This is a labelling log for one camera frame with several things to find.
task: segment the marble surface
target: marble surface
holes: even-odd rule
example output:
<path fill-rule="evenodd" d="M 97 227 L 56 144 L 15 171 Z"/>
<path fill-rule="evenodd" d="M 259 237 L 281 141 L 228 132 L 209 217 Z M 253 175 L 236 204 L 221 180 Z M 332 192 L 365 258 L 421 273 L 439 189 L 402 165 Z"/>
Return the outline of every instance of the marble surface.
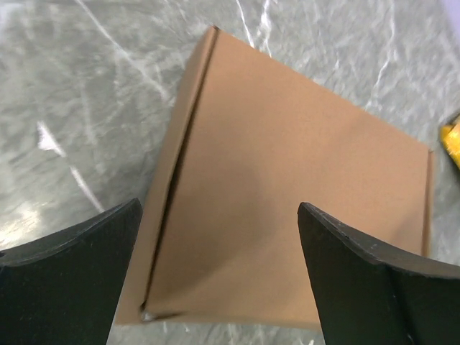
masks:
<path fill-rule="evenodd" d="M 438 127 L 460 52 L 437 1 L 0 1 L 0 249 L 144 198 L 210 24 L 430 145 L 432 257 L 460 264 L 460 179 Z M 270 326 L 115 326 L 108 344 L 323 344 Z"/>

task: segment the yellow object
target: yellow object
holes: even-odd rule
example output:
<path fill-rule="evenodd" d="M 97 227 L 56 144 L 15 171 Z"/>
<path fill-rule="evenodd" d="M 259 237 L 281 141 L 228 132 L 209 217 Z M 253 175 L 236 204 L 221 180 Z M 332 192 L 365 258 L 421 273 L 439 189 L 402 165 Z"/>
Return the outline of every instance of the yellow object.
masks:
<path fill-rule="evenodd" d="M 460 168 L 460 117 L 455 121 L 457 123 L 448 124 L 441 127 L 441 141 L 446 151 L 452 157 L 454 162 Z"/>

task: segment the brown cardboard box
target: brown cardboard box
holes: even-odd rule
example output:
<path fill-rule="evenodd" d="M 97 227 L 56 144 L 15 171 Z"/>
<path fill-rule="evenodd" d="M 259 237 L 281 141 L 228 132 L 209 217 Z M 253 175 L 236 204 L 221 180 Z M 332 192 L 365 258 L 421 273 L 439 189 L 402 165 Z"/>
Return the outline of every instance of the brown cardboard box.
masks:
<path fill-rule="evenodd" d="M 117 321 L 319 327 L 298 235 L 310 202 L 427 254 L 431 153 L 213 27 L 178 93 Z"/>

